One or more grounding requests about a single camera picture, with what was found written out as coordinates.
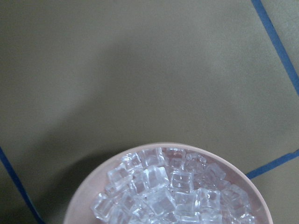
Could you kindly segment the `clear ice cubes pile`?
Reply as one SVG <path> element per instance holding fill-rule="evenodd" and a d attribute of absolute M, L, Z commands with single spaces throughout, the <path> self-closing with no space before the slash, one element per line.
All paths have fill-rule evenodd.
<path fill-rule="evenodd" d="M 157 147 L 108 171 L 91 210 L 106 224 L 254 224 L 248 194 L 202 154 Z"/>

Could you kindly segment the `pink bowl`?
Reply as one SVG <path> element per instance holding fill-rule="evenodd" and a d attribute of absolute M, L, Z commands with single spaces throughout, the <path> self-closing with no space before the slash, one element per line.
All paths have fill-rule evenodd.
<path fill-rule="evenodd" d="M 191 151 L 196 151 L 207 158 L 208 161 L 216 162 L 226 173 L 227 179 L 241 187 L 248 193 L 249 201 L 252 207 L 252 213 L 256 217 L 257 224 L 272 224 L 273 220 L 269 208 L 262 197 L 259 190 L 253 182 L 237 167 L 229 163 L 225 159 L 208 152 L 206 150 L 189 146 L 182 143 L 159 142 L 137 146 L 126 151 L 120 152 L 93 170 L 77 188 L 73 195 L 67 212 L 64 217 L 64 224 L 101 224 L 99 219 L 96 219 L 90 209 L 93 199 L 98 193 L 104 190 L 108 184 L 107 172 L 115 168 L 121 160 L 121 157 L 128 153 L 135 153 L 144 149 L 152 149 L 157 147 L 178 147 Z"/>

